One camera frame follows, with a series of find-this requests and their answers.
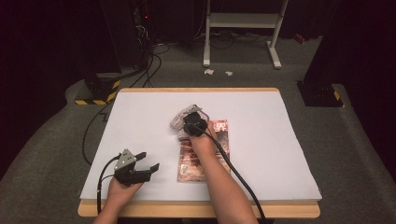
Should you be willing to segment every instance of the white board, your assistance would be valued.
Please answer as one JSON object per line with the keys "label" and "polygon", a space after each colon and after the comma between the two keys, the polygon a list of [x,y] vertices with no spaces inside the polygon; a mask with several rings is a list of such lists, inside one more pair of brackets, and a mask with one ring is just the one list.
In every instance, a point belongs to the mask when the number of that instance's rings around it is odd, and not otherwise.
{"label": "white board", "polygon": [[[280,92],[273,90],[120,91],[80,198],[96,199],[97,182],[104,166],[128,148],[135,155],[148,153],[137,163],[136,170],[160,163],[159,171],[136,193],[134,200],[209,201],[205,183],[177,182],[180,143],[177,131],[169,125],[182,109],[198,105],[211,119],[228,120],[231,162],[260,201],[320,200]],[[115,161],[110,164],[105,176],[114,174],[115,164]],[[109,179],[103,183],[103,199]]]}

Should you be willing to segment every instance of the black cable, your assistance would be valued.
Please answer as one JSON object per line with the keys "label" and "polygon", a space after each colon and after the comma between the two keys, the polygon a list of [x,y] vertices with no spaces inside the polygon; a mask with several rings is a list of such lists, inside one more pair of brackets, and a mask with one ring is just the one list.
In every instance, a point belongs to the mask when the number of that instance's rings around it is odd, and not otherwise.
{"label": "black cable", "polygon": [[[146,63],[146,65],[145,65],[146,72],[145,72],[142,76],[140,76],[129,88],[132,88],[132,87],[133,87],[133,86],[134,86],[134,85],[135,85],[135,84],[147,73],[147,71],[149,70],[150,67],[151,67],[151,63],[150,63],[150,64],[147,64],[147,63]],[[107,113],[102,113],[102,112],[103,112],[109,105],[111,105],[113,102],[114,102],[114,99],[111,100],[110,102],[108,102],[108,104],[106,104],[102,109],[100,109],[99,112],[97,112],[97,113],[95,114],[95,116],[91,119],[90,123],[88,124],[87,128],[85,129],[84,135],[83,135],[83,137],[82,137],[82,147],[81,147],[81,151],[82,151],[82,156],[83,156],[83,158],[84,158],[84,161],[87,162],[89,165],[92,165],[92,162],[90,162],[90,161],[88,160],[87,155],[85,154],[85,139],[87,138],[88,130],[90,129],[90,127],[91,127],[93,121],[94,121],[99,115],[105,115],[104,121],[106,121],[106,115],[107,115]]]}
{"label": "black cable", "polygon": [[231,168],[233,173],[236,175],[236,177],[238,177],[238,179],[241,181],[241,183],[244,185],[244,187],[247,189],[247,191],[249,192],[249,194],[253,198],[254,203],[257,205],[257,208],[259,209],[260,216],[262,217],[262,220],[265,223],[267,219],[265,217],[264,212],[262,211],[262,206],[260,205],[259,200],[257,199],[257,197],[254,194],[254,192],[251,189],[251,187],[245,181],[245,179],[238,173],[238,171],[236,171],[235,167],[233,167],[233,164],[231,163],[230,159],[228,158],[227,154],[225,153],[224,149],[222,148],[221,143],[218,142],[218,140],[216,140],[211,134],[207,133],[206,131],[198,128],[197,126],[195,126],[192,123],[189,123],[189,124],[192,127],[198,129],[200,132],[204,133],[206,136],[208,136],[215,143],[216,147],[219,149],[219,152],[220,152],[221,156],[223,157],[223,159],[225,160],[225,162],[227,163],[227,165]]}
{"label": "black cable", "polygon": [[222,47],[222,48],[221,47],[217,47],[217,46],[213,45],[212,43],[210,43],[210,47],[212,47],[214,49],[228,49],[228,48],[230,48],[235,43],[235,38],[231,34],[228,34],[228,37],[229,38],[225,38],[223,35],[215,35],[215,38],[217,40],[220,40],[220,41],[231,41],[231,43],[228,46]]}
{"label": "black cable", "polygon": [[98,181],[98,188],[97,188],[97,197],[96,197],[96,206],[97,206],[97,211],[98,211],[98,215],[100,212],[102,212],[102,181],[108,177],[110,177],[111,175],[106,176],[105,178],[103,178],[103,175],[105,174],[105,170],[107,169],[107,166],[110,165],[111,162],[113,161],[117,161],[120,158],[121,154],[119,154],[118,156],[114,157],[113,159],[111,159],[103,168],[102,173],[99,176],[99,181]]}
{"label": "black cable", "polygon": [[151,84],[151,82],[150,82],[150,79],[158,72],[158,70],[161,68],[161,65],[163,64],[163,60],[161,60],[160,56],[158,56],[158,55],[156,55],[156,54],[152,54],[152,56],[157,57],[158,60],[160,61],[160,64],[158,65],[157,69],[155,69],[155,71],[154,71],[154,72],[148,77],[148,79],[145,81],[145,83],[143,84],[143,87],[145,87],[147,83],[149,83],[149,84],[151,85],[150,87],[153,87],[152,84]]}
{"label": "black cable", "polygon": [[96,115],[91,119],[90,123],[88,124],[87,128],[85,129],[84,135],[82,136],[82,156],[84,157],[85,162],[87,162],[89,165],[92,165],[92,162],[90,162],[87,158],[87,155],[85,154],[85,139],[87,137],[88,130],[90,129],[93,121],[98,117],[99,115],[103,115],[102,111],[104,111],[109,105],[111,105],[114,102],[114,100],[111,100],[107,105],[105,105],[102,109],[100,109]]}

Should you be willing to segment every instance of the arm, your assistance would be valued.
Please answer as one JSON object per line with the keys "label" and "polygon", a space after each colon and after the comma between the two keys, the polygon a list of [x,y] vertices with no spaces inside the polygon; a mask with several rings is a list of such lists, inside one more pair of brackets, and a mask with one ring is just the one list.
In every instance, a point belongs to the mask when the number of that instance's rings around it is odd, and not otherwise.
{"label": "arm", "polygon": [[[211,121],[208,130],[216,139]],[[213,141],[205,134],[191,136],[190,140],[204,168],[209,196],[219,223],[258,223],[247,195],[216,158]]]}
{"label": "arm", "polygon": [[93,224],[115,224],[122,208],[131,201],[134,194],[142,187],[143,183],[134,184],[131,187],[122,185],[114,177],[108,187],[105,207]]}

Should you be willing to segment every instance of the white stand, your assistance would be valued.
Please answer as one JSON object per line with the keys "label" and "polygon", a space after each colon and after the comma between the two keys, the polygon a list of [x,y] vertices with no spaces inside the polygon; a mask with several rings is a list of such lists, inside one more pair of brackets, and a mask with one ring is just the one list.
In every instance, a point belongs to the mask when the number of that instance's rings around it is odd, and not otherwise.
{"label": "white stand", "polygon": [[283,0],[279,14],[210,13],[210,0],[207,0],[204,67],[210,66],[210,27],[273,28],[274,34],[267,46],[276,69],[282,65],[277,57],[275,44],[285,16],[289,0]]}

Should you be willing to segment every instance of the hand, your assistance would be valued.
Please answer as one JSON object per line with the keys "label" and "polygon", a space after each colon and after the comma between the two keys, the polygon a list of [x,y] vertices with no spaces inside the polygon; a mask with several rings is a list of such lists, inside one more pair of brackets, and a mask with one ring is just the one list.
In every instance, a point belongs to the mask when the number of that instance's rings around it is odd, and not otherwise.
{"label": "hand", "polygon": [[109,205],[112,209],[117,209],[119,212],[129,201],[131,201],[134,194],[143,186],[143,183],[134,184],[127,187],[121,184],[116,178],[112,178],[108,186],[107,200],[105,208]]}
{"label": "hand", "polygon": [[116,178],[112,178],[108,186],[105,207],[93,224],[116,224],[121,209],[131,201],[134,194],[143,186],[143,183],[127,187]]}
{"label": "hand", "polygon": [[[213,129],[213,122],[207,122],[207,129],[205,130],[207,133],[211,134],[213,138],[218,139],[216,136],[216,132]],[[217,150],[216,145],[213,143],[212,139],[210,139],[206,134],[202,134],[201,136],[190,136],[192,149],[198,155],[198,157],[204,155],[215,155]]]}

